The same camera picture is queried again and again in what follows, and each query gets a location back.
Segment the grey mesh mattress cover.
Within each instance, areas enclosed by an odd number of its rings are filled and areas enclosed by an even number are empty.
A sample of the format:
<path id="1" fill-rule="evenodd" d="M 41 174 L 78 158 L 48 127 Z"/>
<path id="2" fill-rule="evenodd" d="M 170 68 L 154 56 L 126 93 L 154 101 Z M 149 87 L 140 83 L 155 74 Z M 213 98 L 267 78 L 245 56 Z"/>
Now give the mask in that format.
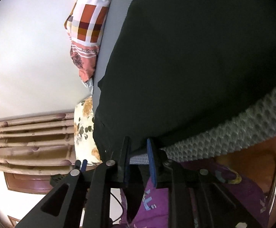
<path id="1" fill-rule="evenodd" d="M 276 136 L 276 0 L 132 0 L 99 81 L 102 159 L 130 138 L 176 161 Z"/>

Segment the floral yellow white pillow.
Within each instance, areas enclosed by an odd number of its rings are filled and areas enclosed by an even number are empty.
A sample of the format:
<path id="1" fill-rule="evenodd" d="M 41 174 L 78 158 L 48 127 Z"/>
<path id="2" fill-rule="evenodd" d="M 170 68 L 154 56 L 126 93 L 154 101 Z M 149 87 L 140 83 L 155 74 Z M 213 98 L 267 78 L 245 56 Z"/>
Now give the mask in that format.
<path id="1" fill-rule="evenodd" d="M 88 166 L 102 163 L 93 138 L 94 112 L 92 96 L 76 105 L 74 110 L 74 143 L 76 159 L 87 160 Z"/>

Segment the brown wooden furniture edge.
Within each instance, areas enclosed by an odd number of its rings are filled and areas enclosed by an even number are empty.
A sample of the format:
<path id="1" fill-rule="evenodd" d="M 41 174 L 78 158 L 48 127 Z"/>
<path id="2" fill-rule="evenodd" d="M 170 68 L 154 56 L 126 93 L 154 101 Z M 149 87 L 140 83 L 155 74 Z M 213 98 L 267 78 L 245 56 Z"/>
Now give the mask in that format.
<path id="1" fill-rule="evenodd" d="M 50 176 L 4 173 L 8 190 L 26 194 L 46 195 L 52 190 Z"/>

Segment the checkered orange white pillow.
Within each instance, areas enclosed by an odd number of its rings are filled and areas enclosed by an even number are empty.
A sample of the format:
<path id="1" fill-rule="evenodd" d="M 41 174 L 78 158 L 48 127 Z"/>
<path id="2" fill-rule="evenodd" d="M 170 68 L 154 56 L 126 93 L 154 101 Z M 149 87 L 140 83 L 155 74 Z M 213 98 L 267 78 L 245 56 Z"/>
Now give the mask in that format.
<path id="1" fill-rule="evenodd" d="M 71 41 L 70 56 L 87 83 L 96 70 L 105 21 L 111 0 L 76 0 L 64 23 Z"/>

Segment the beige patterned curtain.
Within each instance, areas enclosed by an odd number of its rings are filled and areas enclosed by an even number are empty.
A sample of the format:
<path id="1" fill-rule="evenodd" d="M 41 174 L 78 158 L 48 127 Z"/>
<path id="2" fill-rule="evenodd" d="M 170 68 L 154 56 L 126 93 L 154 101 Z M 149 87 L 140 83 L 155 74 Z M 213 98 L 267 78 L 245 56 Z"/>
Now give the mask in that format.
<path id="1" fill-rule="evenodd" d="M 0 171 L 51 176 L 75 164 L 74 114 L 0 121 Z"/>

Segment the purple patterned garment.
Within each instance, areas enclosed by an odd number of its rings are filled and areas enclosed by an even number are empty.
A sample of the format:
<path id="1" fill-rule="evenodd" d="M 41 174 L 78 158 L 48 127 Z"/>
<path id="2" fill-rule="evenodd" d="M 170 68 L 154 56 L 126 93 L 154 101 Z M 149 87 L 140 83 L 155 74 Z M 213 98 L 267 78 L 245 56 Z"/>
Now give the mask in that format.
<path id="1" fill-rule="evenodd" d="M 267 227 L 261 188 L 216 162 L 162 165 L 133 189 L 121 190 L 124 212 L 117 227 Z"/>

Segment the black pants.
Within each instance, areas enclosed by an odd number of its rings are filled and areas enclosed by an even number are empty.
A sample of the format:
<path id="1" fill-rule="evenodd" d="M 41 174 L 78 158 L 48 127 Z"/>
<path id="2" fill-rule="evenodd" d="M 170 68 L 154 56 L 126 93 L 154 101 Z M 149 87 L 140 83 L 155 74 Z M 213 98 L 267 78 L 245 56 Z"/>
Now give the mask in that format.
<path id="1" fill-rule="evenodd" d="M 267 227 L 276 0 L 132 0 L 99 82 L 94 140 L 121 159 L 126 227 Z"/>

